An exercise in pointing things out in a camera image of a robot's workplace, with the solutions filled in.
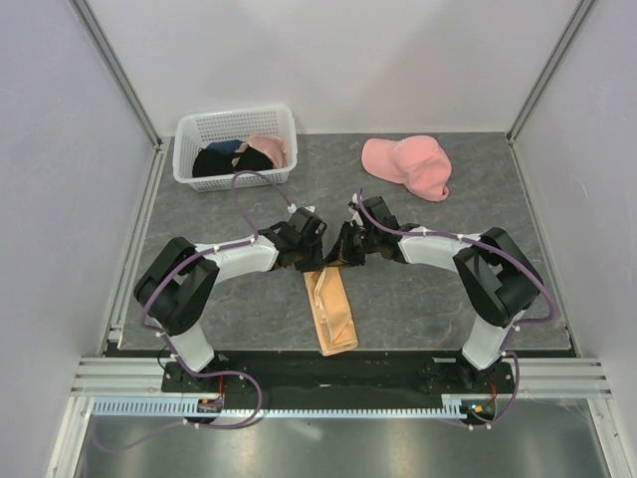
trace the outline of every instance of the gray floor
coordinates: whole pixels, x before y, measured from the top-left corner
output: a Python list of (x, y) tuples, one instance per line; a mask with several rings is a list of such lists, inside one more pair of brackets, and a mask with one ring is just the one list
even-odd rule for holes
[[(102, 444), (122, 447), (175, 419), (93, 420)], [(266, 418), (236, 431), (179, 427), (115, 455), (89, 444), (79, 463), (89, 478), (609, 477), (586, 402), (575, 400), (519, 401), (491, 431), (427, 419)]]
[[(400, 139), (407, 134), (379, 134)], [(323, 249), (328, 251), (343, 220), (346, 203), (358, 187), (367, 197), (382, 195), (401, 223), (431, 229), (484, 232), (504, 227), (518, 242), (545, 281), (548, 275), (531, 223), (523, 189), (503, 133), (433, 134), (454, 170), (450, 195), (432, 203), (403, 186), (367, 174), (360, 152), (371, 134), (299, 136), (299, 164), (283, 187), (300, 205), (315, 205), (328, 223)], [(268, 227), (288, 216), (285, 202), (270, 187), (239, 191), (241, 201)], [(191, 242), (214, 243), (250, 233), (235, 210), (230, 192), (197, 193), (175, 182), (166, 160), (137, 269), (140, 277), (166, 242), (183, 235)], [(474, 313), (456, 274), (424, 266), (405, 266), (369, 257), (364, 268), (343, 269), (361, 349), (459, 349), (469, 336)], [(130, 301), (122, 349), (162, 346), (137, 322), (139, 305)], [(528, 317), (543, 316), (538, 299)], [(317, 350), (318, 341), (304, 280), (294, 270), (253, 274), (220, 284), (204, 311), (203, 328), (217, 350)], [(564, 320), (526, 327), (516, 334), (516, 349), (568, 349)]]

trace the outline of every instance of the baseball cap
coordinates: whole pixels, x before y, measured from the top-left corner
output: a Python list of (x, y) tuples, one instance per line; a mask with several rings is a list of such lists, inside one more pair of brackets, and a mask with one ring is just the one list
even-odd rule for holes
[(373, 138), (365, 143), (361, 159), (369, 174), (404, 184), (424, 199), (442, 201), (449, 195), (451, 161), (431, 136), (409, 136), (401, 141)]

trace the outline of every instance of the metal floor panel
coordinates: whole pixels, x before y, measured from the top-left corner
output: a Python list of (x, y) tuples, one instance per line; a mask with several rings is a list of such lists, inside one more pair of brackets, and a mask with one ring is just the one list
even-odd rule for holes
[[(93, 420), (99, 440), (117, 447), (174, 418)], [(266, 418), (237, 431), (184, 427), (116, 455), (89, 445), (80, 463), (87, 474), (77, 476), (90, 478), (610, 476), (585, 400), (519, 401), (491, 431), (414, 419)]]

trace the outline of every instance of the white plastic basket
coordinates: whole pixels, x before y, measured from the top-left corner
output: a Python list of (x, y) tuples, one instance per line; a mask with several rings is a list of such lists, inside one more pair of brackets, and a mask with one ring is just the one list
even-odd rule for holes
[[(210, 177), (192, 177), (192, 164), (199, 149), (213, 141), (227, 139), (245, 140), (250, 134), (278, 136), (286, 145), (285, 167), (259, 171), (271, 180), (282, 183), (297, 166), (297, 130), (288, 107), (272, 106), (248, 108), (219, 113), (203, 113), (182, 118), (177, 126), (175, 149), (172, 156), (172, 175), (178, 182), (190, 185), (199, 192), (230, 189), (232, 174)], [(267, 184), (258, 176), (244, 175), (237, 178), (237, 187)]]

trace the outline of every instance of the beige sock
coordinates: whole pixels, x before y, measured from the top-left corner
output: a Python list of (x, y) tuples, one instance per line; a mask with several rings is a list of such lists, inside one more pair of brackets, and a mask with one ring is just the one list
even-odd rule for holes
[(354, 320), (338, 268), (305, 272), (304, 277), (320, 352), (324, 356), (332, 356), (358, 347)]

